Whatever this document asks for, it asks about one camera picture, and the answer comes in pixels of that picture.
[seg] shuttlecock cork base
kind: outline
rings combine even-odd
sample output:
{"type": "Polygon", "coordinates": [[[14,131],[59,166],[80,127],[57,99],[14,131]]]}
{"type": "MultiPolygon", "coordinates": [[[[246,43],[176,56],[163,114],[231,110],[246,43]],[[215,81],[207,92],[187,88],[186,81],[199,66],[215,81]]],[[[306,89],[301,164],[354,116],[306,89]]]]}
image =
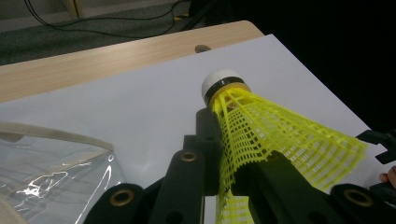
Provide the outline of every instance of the shuttlecock cork base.
{"type": "Polygon", "coordinates": [[[250,162],[266,161],[272,151],[321,190],[339,182],[365,155],[366,144],[307,119],[250,91],[233,70],[220,69],[202,86],[206,105],[217,114],[224,146],[220,161],[218,223],[253,223],[246,197],[230,191],[233,174],[250,162]]]}

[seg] wooden table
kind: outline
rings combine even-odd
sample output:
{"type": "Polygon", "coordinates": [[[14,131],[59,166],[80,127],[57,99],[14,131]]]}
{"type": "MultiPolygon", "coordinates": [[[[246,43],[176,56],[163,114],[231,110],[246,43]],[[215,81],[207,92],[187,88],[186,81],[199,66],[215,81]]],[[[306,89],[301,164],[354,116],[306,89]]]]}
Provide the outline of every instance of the wooden table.
{"type": "Polygon", "coordinates": [[[0,103],[192,55],[197,45],[217,49],[260,36],[262,32],[251,22],[236,21],[3,65],[0,66],[0,103]]]}

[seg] shuttlecock mesh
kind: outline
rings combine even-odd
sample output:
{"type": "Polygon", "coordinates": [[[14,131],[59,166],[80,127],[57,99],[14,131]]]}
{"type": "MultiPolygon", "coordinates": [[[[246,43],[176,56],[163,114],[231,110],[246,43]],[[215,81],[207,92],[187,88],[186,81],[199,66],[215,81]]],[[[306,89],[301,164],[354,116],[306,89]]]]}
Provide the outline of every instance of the shuttlecock mesh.
{"type": "Polygon", "coordinates": [[[320,190],[348,175],[363,159],[366,144],[331,130],[240,88],[221,92],[212,104],[224,145],[220,166],[217,223],[253,223],[247,197],[230,191],[244,164],[266,161],[272,151],[287,157],[320,190]]]}

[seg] shuttlecock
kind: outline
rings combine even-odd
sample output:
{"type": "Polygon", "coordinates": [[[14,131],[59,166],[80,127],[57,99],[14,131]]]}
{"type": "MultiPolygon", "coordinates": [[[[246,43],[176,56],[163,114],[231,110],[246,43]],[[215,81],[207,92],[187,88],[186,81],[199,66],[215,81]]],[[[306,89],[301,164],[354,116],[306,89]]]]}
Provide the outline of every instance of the shuttlecock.
{"type": "Polygon", "coordinates": [[[233,70],[221,69],[204,80],[206,105],[217,114],[224,145],[220,166],[218,223],[253,223],[248,199],[229,190],[244,164],[281,152],[320,190],[336,184],[365,155],[366,144],[329,129],[250,91],[233,70]]]}

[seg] black shuttlecock band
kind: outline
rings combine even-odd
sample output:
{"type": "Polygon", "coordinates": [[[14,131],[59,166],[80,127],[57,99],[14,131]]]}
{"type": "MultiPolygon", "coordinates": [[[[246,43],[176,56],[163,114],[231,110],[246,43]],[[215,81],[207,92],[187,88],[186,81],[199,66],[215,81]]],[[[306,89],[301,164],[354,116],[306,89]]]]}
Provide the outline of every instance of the black shuttlecock band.
{"type": "Polygon", "coordinates": [[[205,104],[210,105],[210,101],[211,101],[212,97],[216,94],[216,92],[218,92],[221,88],[223,88],[227,85],[233,84],[233,83],[240,83],[248,88],[248,86],[245,84],[244,80],[240,77],[222,78],[221,80],[219,80],[215,84],[213,84],[209,88],[209,90],[207,90],[207,92],[205,94],[205,98],[204,98],[205,104]]]}

